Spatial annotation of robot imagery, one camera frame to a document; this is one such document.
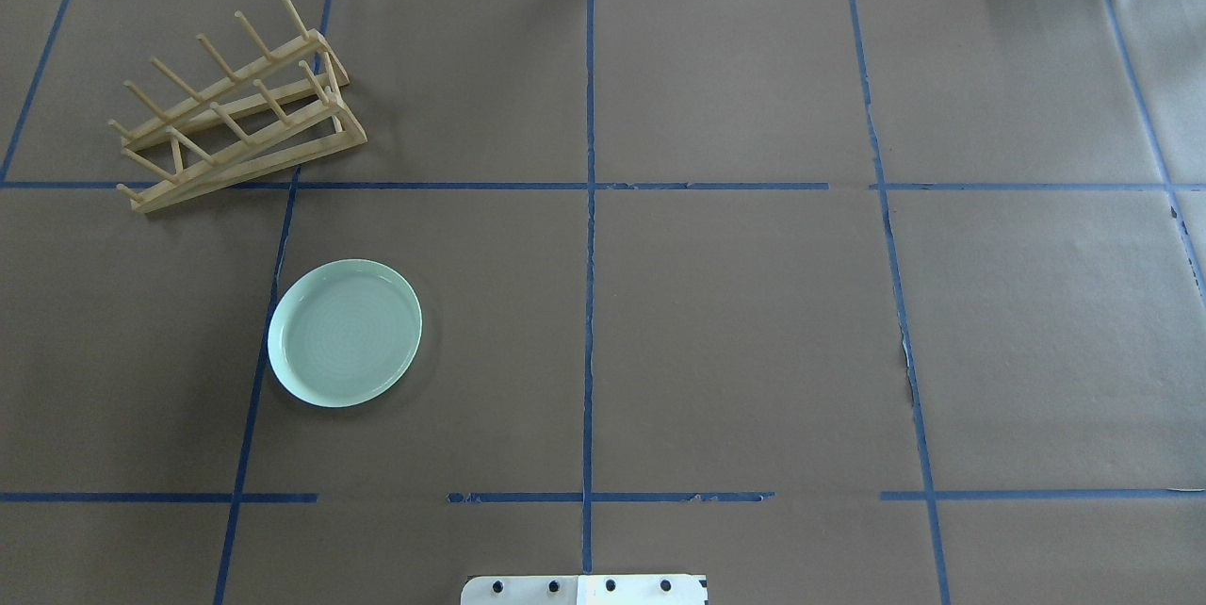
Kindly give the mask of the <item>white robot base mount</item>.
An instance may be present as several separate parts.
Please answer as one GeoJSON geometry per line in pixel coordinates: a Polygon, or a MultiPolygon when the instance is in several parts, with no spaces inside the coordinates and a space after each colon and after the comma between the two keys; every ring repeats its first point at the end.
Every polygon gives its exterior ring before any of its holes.
{"type": "Polygon", "coordinates": [[[708,604],[706,576],[690,574],[479,576],[461,604],[708,604]]]}

